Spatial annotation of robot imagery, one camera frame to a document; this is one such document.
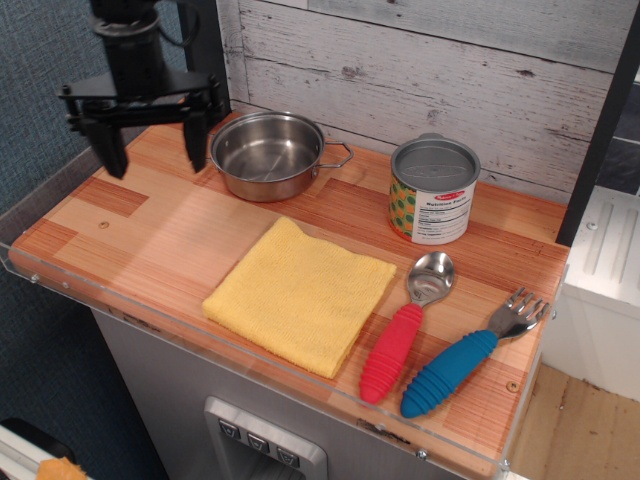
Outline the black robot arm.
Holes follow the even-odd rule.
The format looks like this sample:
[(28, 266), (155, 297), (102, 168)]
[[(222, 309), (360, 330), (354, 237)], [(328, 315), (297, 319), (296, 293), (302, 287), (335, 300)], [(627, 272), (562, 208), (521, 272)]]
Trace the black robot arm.
[(90, 5), (90, 26), (109, 72), (61, 87), (57, 96), (67, 106), (69, 129), (86, 137), (107, 172), (121, 179), (128, 168), (122, 129), (181, 123), (193, 170), (203, 170), (209, 131), (225, 116), (220, 83), (213, 74), (169, 67), (161, 46), (162, 39), (189, 46), (200, 20), (178, 42), (164, 32), (153, 1)]

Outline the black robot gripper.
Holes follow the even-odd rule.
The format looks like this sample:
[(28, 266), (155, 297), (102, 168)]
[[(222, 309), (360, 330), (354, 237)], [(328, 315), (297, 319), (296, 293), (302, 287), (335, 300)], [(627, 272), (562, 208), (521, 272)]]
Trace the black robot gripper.
[(70, 128), (85, 133), (107, 172), (122, 179), (128, 159), (120, 129), (182, 122), (192, 167), (202, 171), (209, 129), (223, 118), (215, 77), (168, 67), (159, 47), (107, 47), (105, 54), (106, 74), (57, 93)]

